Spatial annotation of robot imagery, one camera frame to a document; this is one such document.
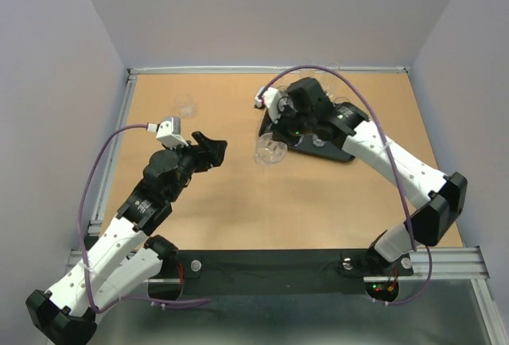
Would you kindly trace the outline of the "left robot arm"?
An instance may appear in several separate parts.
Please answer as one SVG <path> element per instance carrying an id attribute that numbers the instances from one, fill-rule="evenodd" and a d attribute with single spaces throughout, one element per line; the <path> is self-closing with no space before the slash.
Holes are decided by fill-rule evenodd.
<path id="1" fill-rule="evenodd" d="M 227 142 L 200 131 L 190 143 L 178 134 L 157 132 L 163 148 L 155 152 L 142 178 L 103 235 L 58 282 L 35 290 L 25 304 L 34 326 L 55 344 L 86 344 L 98 318 L 132 291 L 177 267 L 178 249 L 155 230 L 172 212 L 172 204 L 195 173 L 223 164 Z"/>

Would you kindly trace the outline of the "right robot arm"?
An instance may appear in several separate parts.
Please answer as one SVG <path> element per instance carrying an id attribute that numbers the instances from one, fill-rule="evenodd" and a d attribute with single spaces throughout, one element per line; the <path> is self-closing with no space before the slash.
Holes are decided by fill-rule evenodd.
<path id="1" fill-rule="evenodd" d="M 464 209 L 468 182 L 428 166 L 379 132 L 374 119 L 350 102 L 334 103 L 314 78 L 300 79 L 286 91 L 269 89 L 262 97 L 277 141 L 296 145 L 316 135 L 369 165 L 402 189 L 414 212 L 407 222 L 384 231 L 369 247 L 366 264 L 385 273 L 414 246 L 436 246 Z"/>

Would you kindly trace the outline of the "wide clear cup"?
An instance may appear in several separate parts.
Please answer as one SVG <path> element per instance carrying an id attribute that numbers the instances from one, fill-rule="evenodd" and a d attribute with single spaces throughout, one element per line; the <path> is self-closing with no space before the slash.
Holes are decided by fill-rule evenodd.
<path id="1" fill-rule="evenodd" d="M 272 133 L 265 133 L 256 141 L 254 160 L 262 167 L 268 167 L 280 163 L 288 152 L 288 146 L 284 142 L 275 141 Z"/>

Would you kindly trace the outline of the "tall champagne flute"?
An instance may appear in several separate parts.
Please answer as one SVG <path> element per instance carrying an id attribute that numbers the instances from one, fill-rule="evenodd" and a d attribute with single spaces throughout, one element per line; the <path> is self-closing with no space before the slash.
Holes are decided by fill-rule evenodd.
<path id="1" fill-rule="evenodd" d="M 329 62 L 325 65 L 325 67 L 337 72 L 339 64 L 337 62 Z M 334 98 L 338 96 L 340 91 L 340 82 L 334 75 L 331 75 L 329 72 L 322 72 L 320 83 L 331 100 L 334 100 Z"/>

